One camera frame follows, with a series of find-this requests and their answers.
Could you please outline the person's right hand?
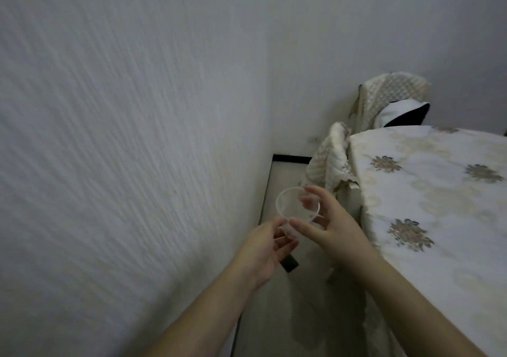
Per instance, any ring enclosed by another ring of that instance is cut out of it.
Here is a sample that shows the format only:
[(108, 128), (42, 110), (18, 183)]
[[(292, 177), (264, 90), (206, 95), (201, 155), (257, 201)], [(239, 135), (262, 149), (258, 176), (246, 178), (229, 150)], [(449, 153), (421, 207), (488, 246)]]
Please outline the person's right hand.
[(313, 242), (334, 262), (352, 268), (374, 255), (361, 227), (329, 191), (314, 185), (304, 189), (320, 198), (320, 213), (311, 225), (323, 230), (323, 239)]

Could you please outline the person's left hand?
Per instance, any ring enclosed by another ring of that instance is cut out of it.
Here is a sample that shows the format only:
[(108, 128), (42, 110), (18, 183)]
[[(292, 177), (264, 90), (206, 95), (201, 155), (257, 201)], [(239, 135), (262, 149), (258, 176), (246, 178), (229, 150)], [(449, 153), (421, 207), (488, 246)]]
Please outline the person's left hand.
[(232, 260), (232, 268), (245, 280), (250, 292), (265, 284), (279, 262), (299, 244), (296, 236), (273, 231), (268, 221), (252, 229)]

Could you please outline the clear plastic cup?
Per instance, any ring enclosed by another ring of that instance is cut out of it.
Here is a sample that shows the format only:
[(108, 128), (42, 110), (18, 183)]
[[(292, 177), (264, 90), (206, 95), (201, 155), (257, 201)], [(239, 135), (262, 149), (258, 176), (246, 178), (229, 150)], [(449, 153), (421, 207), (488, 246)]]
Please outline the clear plastic cup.
[(283, 190), (276, 198), (277, 213), (286, 219), (283, 230), (291, 236), (298, 236), (298, 232), (290, 225), (291, 218), (312, 223), (320, 213), (320, 198), (301, 187)]

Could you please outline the person's right forearm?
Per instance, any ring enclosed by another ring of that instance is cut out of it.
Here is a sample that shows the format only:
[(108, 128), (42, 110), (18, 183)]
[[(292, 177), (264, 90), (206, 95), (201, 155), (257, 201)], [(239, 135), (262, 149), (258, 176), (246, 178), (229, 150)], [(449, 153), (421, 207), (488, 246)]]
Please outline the person's right forearm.
[(407, 357), (487, 357), (366, 242), (347, 267), (371, 295)]

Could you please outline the person's left forearm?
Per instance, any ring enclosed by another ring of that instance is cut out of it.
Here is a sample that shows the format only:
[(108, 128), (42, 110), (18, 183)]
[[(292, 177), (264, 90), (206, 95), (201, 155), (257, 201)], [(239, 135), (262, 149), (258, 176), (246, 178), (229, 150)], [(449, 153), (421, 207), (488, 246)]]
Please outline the person's left forearm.
[(227, 266), (143, 357), (215, 357), (263, 283), (255, 273)]

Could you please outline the small black object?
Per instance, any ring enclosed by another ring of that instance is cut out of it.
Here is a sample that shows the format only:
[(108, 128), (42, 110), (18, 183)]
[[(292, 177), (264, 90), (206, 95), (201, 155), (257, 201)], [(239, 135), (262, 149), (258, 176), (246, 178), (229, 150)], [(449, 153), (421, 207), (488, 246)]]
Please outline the small black object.
[(294, 271), (296, 268), (298, 268), (300, 266), (299, 262), (296, 260), (296, 258), (292, 254), (289, 254), (286, 257), (284, 257), (279, 262), (279, 264), (282, 266), (283, 270), (286, 273), (291, 273), (292, 271)]

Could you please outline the white floral tablecloth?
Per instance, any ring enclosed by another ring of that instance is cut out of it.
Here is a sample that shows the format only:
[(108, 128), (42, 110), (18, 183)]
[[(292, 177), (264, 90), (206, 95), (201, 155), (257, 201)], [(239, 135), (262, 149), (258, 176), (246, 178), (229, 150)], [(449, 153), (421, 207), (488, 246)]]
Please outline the white floral tablecloth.
[(398, 126), (350, 137), (361, 225), (490, 357), (507, 357), (507, 136)]

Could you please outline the black and white cushion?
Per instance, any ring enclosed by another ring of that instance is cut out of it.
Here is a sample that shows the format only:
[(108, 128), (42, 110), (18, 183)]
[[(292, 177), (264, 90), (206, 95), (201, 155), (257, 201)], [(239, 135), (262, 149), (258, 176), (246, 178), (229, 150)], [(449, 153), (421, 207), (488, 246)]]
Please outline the black and white cushion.
[(375, 129), (396, 126), (422, 125), (430, 109), (430, 104), (408, 98), (389, 103), (377, 115)]

